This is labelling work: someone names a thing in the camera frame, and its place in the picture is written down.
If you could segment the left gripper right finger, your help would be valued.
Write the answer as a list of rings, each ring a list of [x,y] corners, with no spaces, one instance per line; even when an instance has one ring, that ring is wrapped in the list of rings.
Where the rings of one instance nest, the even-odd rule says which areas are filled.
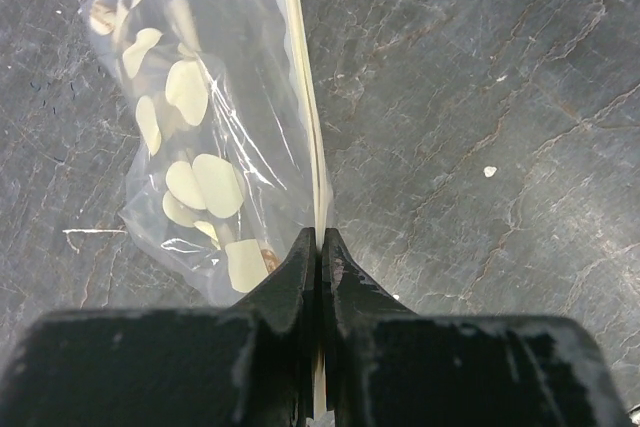
[[[423,316],[330,229],[322,250],[327,407],[340,426],[627,426],[602,353],[548,315]]]

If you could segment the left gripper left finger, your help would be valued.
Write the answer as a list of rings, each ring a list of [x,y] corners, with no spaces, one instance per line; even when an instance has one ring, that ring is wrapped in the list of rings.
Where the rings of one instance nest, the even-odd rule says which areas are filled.
[[[42,316],[1,378],[5,426],[300,426],[315,233],[228,308]]]

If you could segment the clear polka dot zip bag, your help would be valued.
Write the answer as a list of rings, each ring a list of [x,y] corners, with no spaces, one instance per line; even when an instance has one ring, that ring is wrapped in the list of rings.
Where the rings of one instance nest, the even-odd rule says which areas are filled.
[[[255,408],[325,411],[314,319],[332,190],[301,0],[86,0],[91,44],[139,133],[125,226],[216,306],[248,307]]]

